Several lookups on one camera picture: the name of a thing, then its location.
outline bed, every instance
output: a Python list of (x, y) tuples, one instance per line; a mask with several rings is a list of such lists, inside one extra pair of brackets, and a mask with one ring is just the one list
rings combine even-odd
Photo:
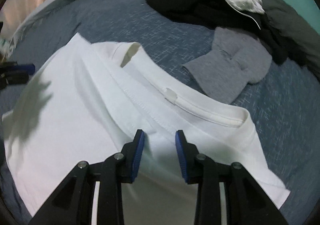
[[(40, 25), (28, 29), (10, 59), (32, 62), (39, 69), (77, 32), (92, 43), (137, 41), (167, 73), (201, 92), (182, 64), (210, 50), (214, 30), (171, 22), (151, 9), (145, 0), (75, 0), (65, 4), (45, 16)], [(2, 114), (12, 109), (22, 90), (18, 86), (1, 92)], [(267, 76), (257, 85), (247, 85), (232, 103), (250, 112), (269, 168), (291, 191), (280, 208), (290, 225), (316, 222), (317, 214), (311, 215), (311, 220), (308, 217), (316, 210), (320, 197), (319, 94), (317, 78), (306, 67), (288, 59), (282, 66), (272, 63)], [(5, 161), (0, 187), (3, 207), (9, 210), (0, 215), (5, 217), (9, 213), (12, 216), (6, 220), (13, 217), (17, 224), (28, 224), (31, 216)]]

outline black garment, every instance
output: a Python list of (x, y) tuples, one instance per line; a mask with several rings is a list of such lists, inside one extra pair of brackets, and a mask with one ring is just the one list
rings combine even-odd
[(273, 61), (282, 64), (288, 57), (278, 31), (270, 26), (267, 15), (239, 12), (225, 0), (146, 0), (157, 12), (172, 21), (203, 25), (240, 28), (254, 33), (267, 44)]

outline blue bedsheet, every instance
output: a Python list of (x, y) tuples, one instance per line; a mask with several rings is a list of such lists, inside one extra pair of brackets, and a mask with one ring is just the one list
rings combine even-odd
[[(144, 0), (77, 0), (32, 28), (12, 56), (36, 68), (79, 32), (90, 42), (141, 43), (170, 75), (200, 91), (182, 64), (210, 51), (213, 30), (175, 23), (159, 15)], [(1, 93), (1, 114), (12, 109), (23, 87)], [(247, 85), (233, 105), (249, 110), (256, 125), (269, 168), (291, 190), (281, 212), (290, 225), (302, 225), (320, 197), (320, 84), (306, 68), (287, 60), (271, 64), (257, 85)], [(4, 165), (0, 186), (16, 219), (30, 219), (11, 175)]]

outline metal bolt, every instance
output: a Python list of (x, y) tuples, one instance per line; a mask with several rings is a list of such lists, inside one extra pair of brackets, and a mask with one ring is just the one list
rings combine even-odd
[(116, 153), (113, 157), (114, 157), (116, 160), (121, 160), (122, 158), (124, 158), (124, 154), (122, 154), (122, 153)]
[(232, 166), (234, 169), (238, 169), (238, 170), (242, 168), (242, 164), (240, 164), (239, 162), (232, 163)]
[(86, 166), (87, 166), (87, 162), (86, 161), (80, 161), (79, 163), (78, 163), (78, 167), (80, 168), (80, 169), (82, 169), (82, 168), (85, 168)]
[(200, 161), (205, 160), (205, 155), (204, 154), (197, 154), (196, 158)]

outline dark gray blanket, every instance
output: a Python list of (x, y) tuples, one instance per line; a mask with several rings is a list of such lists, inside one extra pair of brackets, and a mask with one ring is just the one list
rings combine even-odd
[(283, 0), (262, 0), (271, 26), (292, 44), (285, 49), (290, 58), (307, 65), (320, 80), (320, 35)]
[[(137, 41), (162, 69), (198, 90), (182, 64), (208, 53), (214, 36), (205, 27), (166, 19), (145, 0), (76, 0), (31, 28), (12, 60), (33, 62), (39, 69), (77, 32), (90, 42)], [(12, 109), (22, 89), (1, 92), (1, 114)], [(247, 85), (233, 102), (249, 110), (269, 168), (291, 190), (280, 209), (290, 225), (302, 225), (319, 199), (319, 94), (314, 75), (287, 60), (282, 66), (272, 63), (266, 77), (257, 85)], [(5, 166), (0, 186), (15, 217), (21, 222), (30, 219)]]

